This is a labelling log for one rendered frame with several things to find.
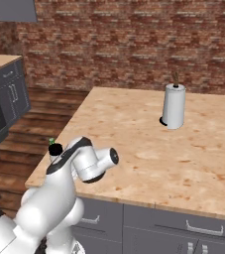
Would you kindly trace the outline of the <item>grey wall cabinet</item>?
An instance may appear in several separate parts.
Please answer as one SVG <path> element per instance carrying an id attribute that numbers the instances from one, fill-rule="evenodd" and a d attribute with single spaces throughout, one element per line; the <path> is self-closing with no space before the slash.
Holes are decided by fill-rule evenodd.
<path id="1" fill-rule="evenodd" d="M 36 23 L 35 0 L 0 0 L 0 21 Z"/>

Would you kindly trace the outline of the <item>wide grey drawer front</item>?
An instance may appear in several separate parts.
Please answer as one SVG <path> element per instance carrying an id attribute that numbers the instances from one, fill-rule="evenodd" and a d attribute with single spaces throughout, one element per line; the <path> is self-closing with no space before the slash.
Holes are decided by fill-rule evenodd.
<path id="1" fill-rule="evenodd" d="M 225 238 L 225 220 L 167 211 L 155 208 L 141 207 L 135 205 L 124 205 L 124 225 L 141 228 L 152 229 L 155 227 L 166 227 L 177 230 L 188 231 L 185 221 L 194 227 L 206 228 L 211 230 L 219 230 L 221 225 L 224 227 L 222 237 Z"/>

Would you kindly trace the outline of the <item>white paper towel roll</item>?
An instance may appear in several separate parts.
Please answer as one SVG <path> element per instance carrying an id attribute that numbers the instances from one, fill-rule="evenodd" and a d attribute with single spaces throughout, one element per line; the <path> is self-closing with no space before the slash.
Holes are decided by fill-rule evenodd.
<path id="1" fill-rule="evenodd" d="M 185 106 L 185 86 L 175 87 L 172 83 L 166 86 L 162 120 L 170 130 L 183 125 Z"/>

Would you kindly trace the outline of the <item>grey cupboard door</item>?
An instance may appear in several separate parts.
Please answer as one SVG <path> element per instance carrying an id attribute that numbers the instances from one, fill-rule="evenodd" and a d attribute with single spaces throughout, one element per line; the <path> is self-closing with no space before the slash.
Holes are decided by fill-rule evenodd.
<path id="1" fill-rule="evenodd" d="M 123 254 L 122 243 L 109 239 L 102 231 L 76 226 L 72 226 L 71 229 L 86 254 Z"/>
<path id="2" fill-rule="evenodd" d="M 11 84 L 16 85 L 18 101 L 15 101 Z M 0 88 L 0 104 L 8 128 L 31 109 L 27 86 L 22 76 L 15 78 Z"/>
<path id="3" fill-rule="evenodd" d="M 200 238 L 194 254 L 202 254 L 202 244 L 208 246 L 208 254 L 225 254 L 225 240 Z"/>
<path id="4" fill-rule="evenodd" d="M 187 254 L 187 243 L 194 250 L 198 239 L 173 230 L 155 231 L 125 226 L 123 229 L 123 254 Z"/>

